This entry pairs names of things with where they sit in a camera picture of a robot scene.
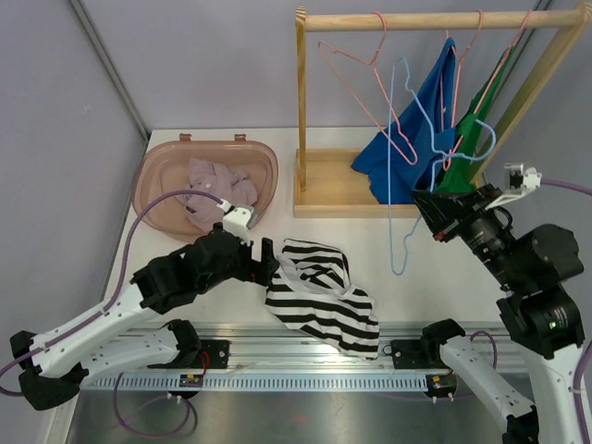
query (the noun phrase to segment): pink cloth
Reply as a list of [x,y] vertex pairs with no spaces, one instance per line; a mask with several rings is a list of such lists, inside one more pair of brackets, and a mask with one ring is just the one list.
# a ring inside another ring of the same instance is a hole
[[[243,171],[231,172],[222,164],[192,158],[189,161],[187,188],[214,194],[233,205],[253,205],[257,190]],[[203,196],[178,196],[185,204],[191,223],[203,231],[210,231],[215,222],[222,222],[224,212],[211,199]]]

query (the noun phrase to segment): striped shirt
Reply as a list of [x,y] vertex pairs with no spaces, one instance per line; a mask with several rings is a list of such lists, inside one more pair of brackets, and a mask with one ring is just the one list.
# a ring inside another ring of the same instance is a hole
[[265,305],[287,328],[345,354],[375,359],[379,326],[374,300],[350,282],[345,254],[304,240],[285,240]]

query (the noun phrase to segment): wooden clothing rack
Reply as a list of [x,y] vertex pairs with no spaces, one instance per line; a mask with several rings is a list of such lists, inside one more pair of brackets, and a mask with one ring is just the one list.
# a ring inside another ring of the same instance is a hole
[[[526,11],[485,12],[481,29],[520,29]],[[384,14],[390,31],[476,30],[478,12]],[[530,74],[495,127],[498,136],[494,152],[480,163],[473,163],[471,180],[476,181],[495,153],[512,134],[528,108],[543,90],[557,67],[570,52],[592,19],[592,3],[579,3],[574,9],[533,11],[526,28],[558,28]],[[294,177],[294,215],[296,217],[385,217],[387,205],[376,202],[367,176],[350,168],[360,150],[307,149],[306,147],[306,33],[325,31],[382,31],[375,14],[317,15],[296,11],[298,51],[298,129],[299,150]],[[395,217],[414,217],[414,205],[392,205]]]

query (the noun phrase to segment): gray floor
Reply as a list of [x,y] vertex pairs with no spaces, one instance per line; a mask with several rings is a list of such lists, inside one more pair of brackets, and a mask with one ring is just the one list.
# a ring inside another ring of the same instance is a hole
[[[531,397],[524,377],[511,384]],[[123,392],[125,415],[157,393]],[[176,438],[178,444],[482,444],[499,443],[500,434],[477,399],[433,405],[423,395],[388,393],[226,393],[204,392],[193,398],[199,424],[193,421]],[[183,418],[184,409],[161,401],[129,422],[141,431],[167,432]],[[68,444],[149,442],[117,425],[112,395],[87,391],[80,395]]]

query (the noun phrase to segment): white table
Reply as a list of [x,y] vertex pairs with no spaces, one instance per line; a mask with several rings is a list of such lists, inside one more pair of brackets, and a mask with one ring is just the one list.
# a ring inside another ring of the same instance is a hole
[[[387,219],[297,219],[292,215],[293,167],[298,145],[297,129],[161,129],[152,134],[148,150],[190,133],[193,140],[233,140],[235,133],[269,145],[277,155],[279,181],[276,195],[261,222],[253,229],[255,243],[273,239],[276,252],[286,237],[319,241],[341,248],[350,261],[351,279],[376,300],[376,316],[385,325],[427,324],[447,317],[460,323],[497,324],[496,300],[503,296],[496,280],[461,240],[435,242],[421,222],[409,241],[411,255],[405,274],[394,276],[389,262]],[[362,148],[375,135],[374,128],[308,129],[308,145],[315,148]],[[125,235],[136,217],[132,208]],[[396,263],[401,266],[402,237],[414,219],[393,221]],[[119,245],[105,297],[111,296],[121,264]],[[131,244],[127,279],[152,258],[182,244],[140,224]],[[281,327],[264,306],[265,289],[235,280],[227,281],[191,305],[178,308],[166,319],[183,318],[214,326]]]

